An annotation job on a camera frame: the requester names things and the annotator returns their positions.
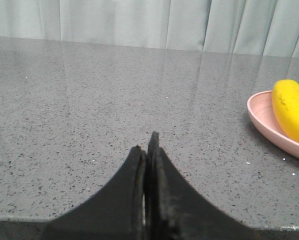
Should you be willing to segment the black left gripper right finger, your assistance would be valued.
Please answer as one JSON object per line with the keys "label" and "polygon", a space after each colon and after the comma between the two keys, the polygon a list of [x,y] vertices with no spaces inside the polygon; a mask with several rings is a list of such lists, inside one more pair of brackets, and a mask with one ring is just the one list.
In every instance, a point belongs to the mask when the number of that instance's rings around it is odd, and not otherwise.
{"label": "black left gripper right finger", "polygon": [[145,171],[148,240],[260,240],[261,234],[204,199],[182,177],[153,132]]}

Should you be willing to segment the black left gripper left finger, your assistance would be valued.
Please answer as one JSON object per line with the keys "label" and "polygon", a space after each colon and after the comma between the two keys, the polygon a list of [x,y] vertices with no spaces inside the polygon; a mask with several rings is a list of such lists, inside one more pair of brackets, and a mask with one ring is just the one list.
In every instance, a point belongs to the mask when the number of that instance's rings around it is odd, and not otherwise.
{"label": "black left gripper left finger", "polygon": [[131,148],[125,162],[95,195],[51,221],[46,240],[141,240],[146,153]]}

